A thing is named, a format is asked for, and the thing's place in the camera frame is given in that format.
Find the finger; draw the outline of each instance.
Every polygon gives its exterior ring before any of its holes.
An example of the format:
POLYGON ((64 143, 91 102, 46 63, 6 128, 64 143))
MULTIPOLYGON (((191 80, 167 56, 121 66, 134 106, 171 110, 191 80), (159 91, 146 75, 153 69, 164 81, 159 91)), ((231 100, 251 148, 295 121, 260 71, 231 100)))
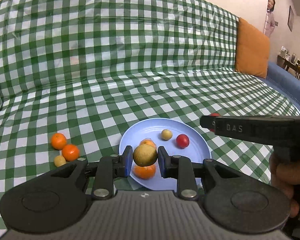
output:
POLYGON ((294 218, 299 213, 299 204, 294 199, 290 202, 290 217, 294 218))
POLYGON ((279 159, 277 158, 277 156, 274 153, 272 153, 269 158, 270 172, 272 174, 276 173, 278 164, 279 164, 279 159))
POLYGON ((300 161, 296 163, 279 163, 276 170, 278 179, 288 184, 300 184, 300 161))
POLYGON ((271 175, 271 185, 284 193, 289 199, 292 199, 293 185, 289 185, 288 183, 278 179, 273 174, 271 175))

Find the small yellow fruit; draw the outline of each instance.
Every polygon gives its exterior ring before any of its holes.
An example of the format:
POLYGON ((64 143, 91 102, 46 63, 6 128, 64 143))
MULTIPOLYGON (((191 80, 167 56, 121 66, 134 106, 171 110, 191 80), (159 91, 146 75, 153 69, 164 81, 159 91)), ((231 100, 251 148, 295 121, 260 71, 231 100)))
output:
POLYGON ((60 167, 63 164, 66 164, 66 159, 62 155, 58 155, 54 158, 53 162, 56 167, 60 167))
POLYGON ((168 130, 168 129, 162 130, 162 132, 161 132, 161 138, 163 140, 166 140, 166 141, 170 140, 172 138, 172 132, 170 130, 168 130))
POLYGON ((139 145, 133 152, 133 160, 136 165, 146 167, 154 164, 157 161, 157 150, 148 144, 139 145))

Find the cherry tomato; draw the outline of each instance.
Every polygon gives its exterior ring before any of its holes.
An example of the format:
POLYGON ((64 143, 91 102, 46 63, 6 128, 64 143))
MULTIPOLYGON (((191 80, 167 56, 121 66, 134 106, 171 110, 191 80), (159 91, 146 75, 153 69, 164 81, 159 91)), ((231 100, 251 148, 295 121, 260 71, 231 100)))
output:
POLYGON ((177 144, 180 148, 186 148, 190 144, 189 137, 185 134, 179 134, 176 138, 177 144))
POLYGON ((212 114, 209 114, 209 116, 221 116, 220 114, 218 113, 212 113, 212 114))

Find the tangerine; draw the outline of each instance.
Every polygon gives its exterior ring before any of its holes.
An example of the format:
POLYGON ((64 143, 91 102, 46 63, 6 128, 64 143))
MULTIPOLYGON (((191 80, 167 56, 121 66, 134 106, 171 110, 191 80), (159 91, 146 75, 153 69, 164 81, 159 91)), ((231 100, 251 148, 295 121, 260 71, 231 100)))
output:
POLYGON ((51 145, 56 150, 62 150, 67 144, 67 139, 62 133, 55 133, 51 137, 51 145))
POLYGON ((151 145, 152 147, 154 147, 155 149, 157 149, 157 146, 155 145, 155 143, 153 142, 153 140, 151 140, 150 138, 146 138, 146 139, 142 140, 139 145, 141 145, 141 144, 151 145))
POLYGON ((62 156, 68 161, 74 161, 79 157, 80 150, 73 144, 67 144, 62 149, 62 156))
POLYGON ((151 166, 140 167, 138 165, 133 167, 133 173, 141 179, 151 179, 155 175, 156 167, 154 164, 151 166))

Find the metal screw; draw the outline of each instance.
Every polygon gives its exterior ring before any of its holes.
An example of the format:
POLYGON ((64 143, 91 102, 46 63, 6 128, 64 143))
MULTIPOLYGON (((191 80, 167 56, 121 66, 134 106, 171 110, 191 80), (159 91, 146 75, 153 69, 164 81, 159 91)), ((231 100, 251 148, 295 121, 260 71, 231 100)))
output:
POLYGON ((197 193, 192 190, 192 189, 184 189, 182 192, 181 192, 181 195, 183 197, 188 197, 188 198, 192 198, 192 197, 195 197, 197 195, 197 193))
POLYGON ((105 188, 98 188, 93 192, 93 194, 97 197, 106 197, 109 195, 109 191, 105 188))

